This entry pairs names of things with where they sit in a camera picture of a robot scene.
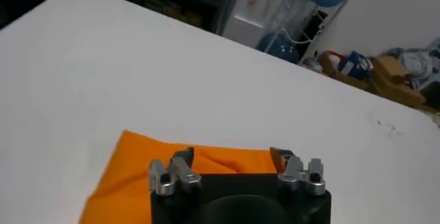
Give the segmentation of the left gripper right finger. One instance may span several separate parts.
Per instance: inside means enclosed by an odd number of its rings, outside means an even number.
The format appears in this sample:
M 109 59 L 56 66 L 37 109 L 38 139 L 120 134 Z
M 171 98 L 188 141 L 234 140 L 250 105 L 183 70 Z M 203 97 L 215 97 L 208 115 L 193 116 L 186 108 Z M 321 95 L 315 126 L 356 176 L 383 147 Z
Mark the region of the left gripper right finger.
M 291 150 L 271 147 L 269 149 L 280 184 L 296 192 L 302 186 L 313 196 L 321 196 L 326 192 L 324 165 L 321 159 L 310 159 L 307 168 L 300 157 Z

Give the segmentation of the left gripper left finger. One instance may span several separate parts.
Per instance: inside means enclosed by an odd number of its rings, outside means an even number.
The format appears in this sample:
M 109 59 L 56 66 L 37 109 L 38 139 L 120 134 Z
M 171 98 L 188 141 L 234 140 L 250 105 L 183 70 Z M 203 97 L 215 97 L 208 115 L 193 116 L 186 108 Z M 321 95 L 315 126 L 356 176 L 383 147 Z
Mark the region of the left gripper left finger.
M 192 169 L 195 157 L 193 147 L 177 151 L 165 167 L 158 159 L 153 159 L 148 165 L 148 188 L 159 196 L 171 196 L 180 186 L 190 192 L 201 187 L 201 175 Z

